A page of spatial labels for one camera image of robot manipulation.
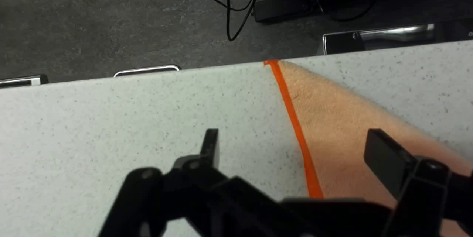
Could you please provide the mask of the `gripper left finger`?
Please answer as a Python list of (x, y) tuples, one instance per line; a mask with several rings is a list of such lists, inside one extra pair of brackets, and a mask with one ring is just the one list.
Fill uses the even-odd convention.
[(207, 129), (199, 154), (178, 158), (165, 174), (154, 167), (128, 173), (98, 237), (162, 237), (179, 219), (201, 237), (283, 237), (280, 206), (218, 170), (218, 134)]

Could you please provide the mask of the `black power strip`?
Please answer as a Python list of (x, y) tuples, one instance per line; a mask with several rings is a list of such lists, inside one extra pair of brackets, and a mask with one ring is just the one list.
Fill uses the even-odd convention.
[(256, 22), (272, 24), (322, 14), (316, 0), (259, 0), (253, 7)]

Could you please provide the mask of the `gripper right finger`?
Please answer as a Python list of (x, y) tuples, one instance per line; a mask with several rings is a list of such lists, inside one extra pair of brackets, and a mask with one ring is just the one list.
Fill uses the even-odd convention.
[(473, 171), (414, 156), (382, 129), (368, 130), (364, 161), (396, 200), (382, 237), (440, 237), (443, 220), (473, 237)]

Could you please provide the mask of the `orange towel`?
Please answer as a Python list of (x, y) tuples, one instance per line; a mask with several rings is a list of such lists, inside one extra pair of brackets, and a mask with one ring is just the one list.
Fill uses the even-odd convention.
[(372, 101), (299, 65), (271, 60), (304, 160), (310, 197), (363, 198), (394, 207), (395, 198), (364, 162), (369, 129), (383, 129), (414, 155), (468, 175), (473, 165), (446, 145)]

